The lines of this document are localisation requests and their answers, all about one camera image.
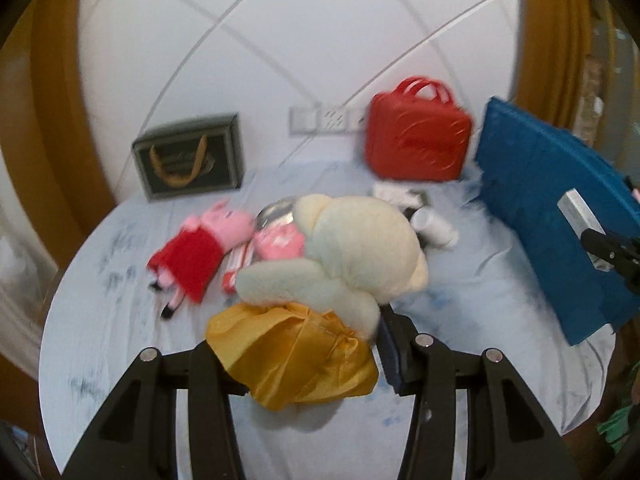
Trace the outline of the white green long box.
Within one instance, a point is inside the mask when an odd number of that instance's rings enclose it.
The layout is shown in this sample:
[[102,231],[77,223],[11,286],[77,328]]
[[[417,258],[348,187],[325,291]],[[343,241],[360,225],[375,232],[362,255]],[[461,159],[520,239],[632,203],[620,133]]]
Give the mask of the white green long box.
[[430,204],[427,192],[390,181],[374,182],[372,196],[399,209],[420,209]]

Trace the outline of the pink tissue pack centre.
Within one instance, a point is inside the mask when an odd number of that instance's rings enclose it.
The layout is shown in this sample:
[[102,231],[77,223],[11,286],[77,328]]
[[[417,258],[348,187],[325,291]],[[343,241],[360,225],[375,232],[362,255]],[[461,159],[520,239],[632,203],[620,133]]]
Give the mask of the pink tissue pack centre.
[[300,258],[305,237],[295,223],[272,224],[253,236],[255,250],[264,261]]

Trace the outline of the white plastic bottle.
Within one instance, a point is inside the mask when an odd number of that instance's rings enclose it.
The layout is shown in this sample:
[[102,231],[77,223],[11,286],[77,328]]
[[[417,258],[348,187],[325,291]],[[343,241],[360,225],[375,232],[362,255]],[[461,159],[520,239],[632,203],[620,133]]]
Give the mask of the white plastic bottle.
[[417,209],[409,218],[422,247],[449,249],[457,245],[458,231],[432,207]]

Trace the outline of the red plastic carry case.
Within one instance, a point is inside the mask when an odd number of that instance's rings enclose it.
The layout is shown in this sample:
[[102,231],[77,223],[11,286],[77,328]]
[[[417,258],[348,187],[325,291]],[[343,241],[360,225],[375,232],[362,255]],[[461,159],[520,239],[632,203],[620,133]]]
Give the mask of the red plastic carry case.
[[471,116],[443,82],[424,76],[376,94],[369,105],[364,160],[382,179],[445,182],[460,177]]

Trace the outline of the brown wooden headboard frame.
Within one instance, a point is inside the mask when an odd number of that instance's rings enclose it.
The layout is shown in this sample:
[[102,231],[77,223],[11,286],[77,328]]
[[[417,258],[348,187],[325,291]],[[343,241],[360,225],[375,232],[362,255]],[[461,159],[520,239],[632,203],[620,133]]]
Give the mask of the brown wooden headboard frame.
[[515,103],[543,122],[574,127],[591,54],[589,0],[523,0]]

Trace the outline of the blue plastic storage bin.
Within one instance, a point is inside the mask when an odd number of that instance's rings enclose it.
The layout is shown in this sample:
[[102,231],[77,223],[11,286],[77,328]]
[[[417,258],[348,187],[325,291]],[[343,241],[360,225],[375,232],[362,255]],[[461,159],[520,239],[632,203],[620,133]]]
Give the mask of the blue plastic storage bin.
[[486,106],[475,161],[480,198],[520,239],[569,344],[638,314],[638,295],[620,274],[593,266],[558,206],[575,190],[606,230],[638,236],[639,204],[617,170],[570,132],[497,98]]

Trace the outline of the cream teddy bear yellow dress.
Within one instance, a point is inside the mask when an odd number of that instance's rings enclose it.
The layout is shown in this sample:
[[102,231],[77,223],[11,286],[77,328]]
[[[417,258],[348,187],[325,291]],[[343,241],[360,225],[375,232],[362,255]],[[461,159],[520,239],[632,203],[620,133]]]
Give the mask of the cream teddy bear yellow dress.
[[293,219],[303,255],[241,270],[238,303],[205,332],[222,368],[271,411],[371,393],[382,306],[428,283],[416,232],[385,200],[309,194]]

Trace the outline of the red white striped pack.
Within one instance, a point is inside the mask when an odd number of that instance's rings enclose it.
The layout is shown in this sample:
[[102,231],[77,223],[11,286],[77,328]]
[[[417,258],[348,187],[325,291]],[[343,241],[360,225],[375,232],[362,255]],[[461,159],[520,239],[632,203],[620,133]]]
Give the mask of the red white striped pack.
[[233,295],[236,292],[235,284],[238,273],[252,264],[254,253],[255,244],[252,240],[236,246],[229,252],[221,280],[221,288],[227,295]]

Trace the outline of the small white box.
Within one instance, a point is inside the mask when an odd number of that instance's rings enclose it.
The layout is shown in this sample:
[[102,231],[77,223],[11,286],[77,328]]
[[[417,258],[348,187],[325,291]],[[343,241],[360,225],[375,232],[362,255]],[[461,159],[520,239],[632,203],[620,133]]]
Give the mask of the small white box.
[[556,206],[578,237],[578,242],[587,253],[593,267],[600,272],[612,271],[612,263],[600,256],[601,252],[608,255],[604,248],[605,229],[576,188],[566,191]]

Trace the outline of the clear dome plastic container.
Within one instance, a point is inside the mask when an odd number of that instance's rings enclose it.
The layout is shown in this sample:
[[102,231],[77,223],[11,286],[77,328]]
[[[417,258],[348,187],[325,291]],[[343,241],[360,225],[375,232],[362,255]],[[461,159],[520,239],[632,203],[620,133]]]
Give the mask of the clear dome plastic container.
[[296,202],[296,196],[288,196],[262,208],[256,216],[256,230],[262,231],[270,226],[286,226],[292,223],[294,221],[293,210]]

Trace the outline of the pink pig plush red dress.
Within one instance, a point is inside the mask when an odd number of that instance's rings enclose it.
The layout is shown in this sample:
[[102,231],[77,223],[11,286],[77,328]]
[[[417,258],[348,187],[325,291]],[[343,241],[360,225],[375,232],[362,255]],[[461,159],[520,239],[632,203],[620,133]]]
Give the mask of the pink pig plush red dress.
[[220,200],[202,214],[192,214],[181,223],[178,233],[149,258],[146,268],[154,275],[153,292],[172,292],[160,311],[170,320],[184,300],[200,304],[222,260],[232,249],[248,243],[256,228],[256,218]]

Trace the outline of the white wall switch socket panel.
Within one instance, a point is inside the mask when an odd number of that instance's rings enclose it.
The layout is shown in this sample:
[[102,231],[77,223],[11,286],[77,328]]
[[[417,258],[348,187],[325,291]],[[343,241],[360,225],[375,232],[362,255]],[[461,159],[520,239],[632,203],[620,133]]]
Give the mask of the white wall switch socket panel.
[[288,111],[288,132],[291,136],[339,136],[362,131],[366,119],[365,108],[292,106]]

